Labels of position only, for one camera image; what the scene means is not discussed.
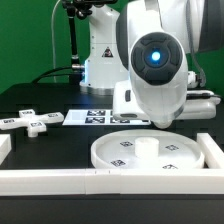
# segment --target white block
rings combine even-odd
[[[35,116],[35,111],[33,109],[30,110],[20,110],[19,117],[32,118]]]
[[[11,151],[10,135],[0,135],[0,165]]]
[[[0,195],[85,194],[85,170],[0,171]]]
[[[208,167],[215,169],[224,168],[224,153],[207,133],[197,134],[197,142],[205,155],[205,162]]]
[[[224,170],[122,170],[121,194],[224,194]]]
[[[120,169],[87,169],[86,194],[120,194]]]

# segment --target white base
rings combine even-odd
[[[0,135],[0,164],[11,151],[10,135]]]
[[[119,13],[106,5],[92,9],[89,17],[90,55],[85,61],[85,77],[80,82],[80,89],[97,95],[113,95],[115,84],[129,77],[116,43]]]
[[[127,90],[131,91],[131,100],[128,102],[125,100],[125,93]],[[207,90],[188,91],[188,93],[208,93],[210,95],[214,95],[213,92]],[[176,120],[214,118],[216,116],[216,105],[218,105],[220,101],[221,100],[217,97],[211,97],[210,99],[187,100],[184,105],[183,112],[176,118]],[[131,117],[125,116],[128,114],[136,115],[135,119],[150,120],[149,115],[144,113],[144,111],[138,105],[129,80],[116,83],[113,97],[113,116],[118,120],[133,119]]]
[[[157,142],[142,143],[142,139]],[[201,169],[204,154],[192,139],[158,130],[126,130],[98,138],[91,146],[91,161],[97,169]]]

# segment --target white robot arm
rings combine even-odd
[[[222,10],[222,0],[138,0],[127,5],[117,21],[117,43],[130,80],[115,87],[115,118],[147,117],[166,128],[177,118],[215,116],[219,99],[198,99],[194,106],[187,100],[192,73],[185,54],[224,45]]]
[[[85,61],[85,78],[80,82],[82,92],[113,95],[116,82],[128,79],[116,44],[116,21],[119,13],[107,5],[91,8],[90,55]]]

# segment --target blue light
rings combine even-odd
[[[152,60],[153,61],[159,61],[160,57],[161,57],[161,54],[158,51],[155,51],[155,52],[152,53]]]

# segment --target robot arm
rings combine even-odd
[[[188,35],[189,18],[185,16],[189,3],[189,18],[194,21],[192,37]],[[209,0],[138,0],[129,3],[117,22],[117,42],[120,43],[118,50],[123,65],[129,71],[129,87],[135,106],[132,106],[132,112],[122,113],[121,102],[117,99],[120,101],[125,94],[118,84],[120,87],[115,87],[114,94],[114,116],[138,118],[133,109],[138,108],[136,111],[142,111],[157,126],[165,128],[183,112],[189,114],[191,106],[186,101],[189,73],[185,53],[218,49],[224,45],[222,10],[224,1],[221,0],[212,3]]]

